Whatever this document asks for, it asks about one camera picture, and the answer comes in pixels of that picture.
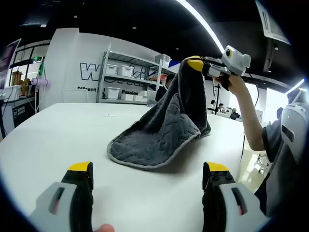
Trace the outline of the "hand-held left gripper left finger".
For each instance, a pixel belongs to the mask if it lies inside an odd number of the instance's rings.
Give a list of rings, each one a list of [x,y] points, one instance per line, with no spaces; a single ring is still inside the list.
[[[30,222],[40,232],[91,232],[93,187],[93,163],[72,165],[37,198]]]

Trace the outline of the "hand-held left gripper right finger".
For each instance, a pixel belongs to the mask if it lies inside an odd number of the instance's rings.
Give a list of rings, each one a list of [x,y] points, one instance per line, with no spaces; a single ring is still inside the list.
[[[218,163],[203,164],[204,232],[258,232],[268,222],[259,199]]]

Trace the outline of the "person's right hand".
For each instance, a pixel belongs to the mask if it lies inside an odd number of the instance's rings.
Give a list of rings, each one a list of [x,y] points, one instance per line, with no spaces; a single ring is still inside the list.
[[[236,75],[227,75],[224,73],[219,77],[213,77],[213,80],[220,83],[224,89],[232,92],[234,95],[244,92],[246,88],[243,79]]]

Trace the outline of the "person's left hand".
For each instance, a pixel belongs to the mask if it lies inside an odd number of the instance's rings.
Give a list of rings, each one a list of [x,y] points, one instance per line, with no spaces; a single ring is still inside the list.
[[[115,229],[110,224],[103,224],[95,232],[115,232]]]

